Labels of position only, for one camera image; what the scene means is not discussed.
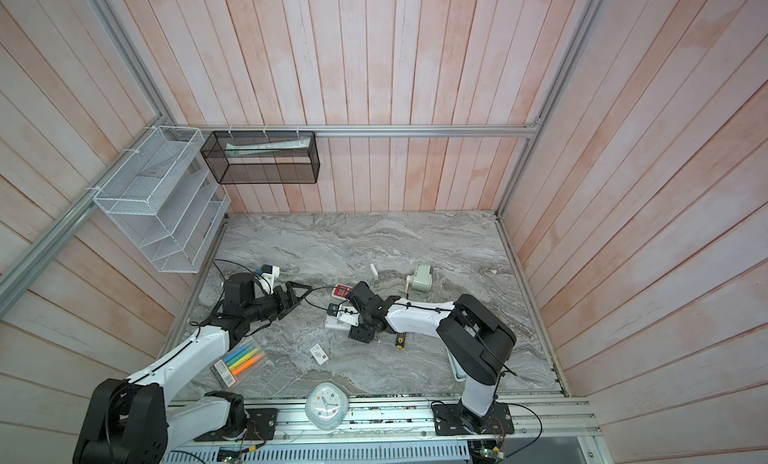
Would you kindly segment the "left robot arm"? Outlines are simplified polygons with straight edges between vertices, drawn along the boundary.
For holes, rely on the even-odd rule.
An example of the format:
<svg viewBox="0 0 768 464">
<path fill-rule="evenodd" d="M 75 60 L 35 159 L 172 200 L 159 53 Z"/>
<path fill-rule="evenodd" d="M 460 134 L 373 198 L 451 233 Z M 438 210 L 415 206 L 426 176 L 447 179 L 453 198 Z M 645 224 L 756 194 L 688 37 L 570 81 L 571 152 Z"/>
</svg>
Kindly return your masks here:
<svg viewBox="0 0 768 464">
<path fill-rule="evenodd" d="M 159 463 L 205 434 L 241 442 L 251 427 L 241 395 L 213 391 L 173 409 L 171 401 L 204 368 L 253 333 L 292 312 L 311 293 L 295 282 L 266 291 L 248 273 L 223 283 L 219 302 L 183 343 L 123 379 L 94 390 L 77 440 L 75 463 Z"/>
</svg>

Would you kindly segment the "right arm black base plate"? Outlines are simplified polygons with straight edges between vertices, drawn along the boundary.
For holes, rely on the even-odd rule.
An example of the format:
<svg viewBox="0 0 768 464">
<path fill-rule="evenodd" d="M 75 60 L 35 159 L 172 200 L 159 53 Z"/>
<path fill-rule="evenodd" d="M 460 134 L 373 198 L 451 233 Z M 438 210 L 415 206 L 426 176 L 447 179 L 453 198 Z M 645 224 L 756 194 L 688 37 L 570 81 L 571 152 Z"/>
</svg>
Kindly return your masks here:
<svg viewBox="0 0 768 464">
<path fill-rule="evenodd" d="M 500 435 L 514 433 L 509 406 L 493 402 L 488 412 L 478 417 L 467 410 L 461 403 L 446 404 L 442 401 L 432 401 L 430 409 L 433 412 L 435 433 L 438 436 L 463 435 Z"/>
</svg>

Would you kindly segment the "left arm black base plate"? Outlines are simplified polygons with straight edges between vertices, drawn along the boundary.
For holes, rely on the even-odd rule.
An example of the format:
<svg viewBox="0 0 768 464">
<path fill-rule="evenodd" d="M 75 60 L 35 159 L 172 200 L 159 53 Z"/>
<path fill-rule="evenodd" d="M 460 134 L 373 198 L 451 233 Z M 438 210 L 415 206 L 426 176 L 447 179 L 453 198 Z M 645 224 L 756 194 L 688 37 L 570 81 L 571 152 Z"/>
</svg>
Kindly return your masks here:
<svg viewBox="0 0 768 464">
<path fill-rule="evenodd" d="M 236 430 L 215 430 L 204 433 L 194 439 L 195 442 L 214 441 L 271 441 L 275 436 L 277 408 L 246 408 L 247 420 L 244 427 Z"/>
</svg>

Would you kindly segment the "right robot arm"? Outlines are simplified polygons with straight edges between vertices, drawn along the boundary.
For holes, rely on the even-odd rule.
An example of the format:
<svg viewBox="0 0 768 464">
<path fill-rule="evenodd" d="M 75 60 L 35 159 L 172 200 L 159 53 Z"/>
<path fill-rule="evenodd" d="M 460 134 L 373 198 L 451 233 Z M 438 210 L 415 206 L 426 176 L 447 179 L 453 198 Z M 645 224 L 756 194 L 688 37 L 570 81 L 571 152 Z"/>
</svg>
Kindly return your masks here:
<svg viewBox="0 0 768 464">
<path fill-rule="evenodd" d="M 466 375 L 462 410 L 475 418 L 488 415 L 517 337 L 478 299 L 462 294 L 453 302 L 432 304 L 382 298 L 359 282 L 347 300 L 357 315 L 349 332 L 353 340 L 369 343 L 384 331 L 440 339 Z"/>
</svg>

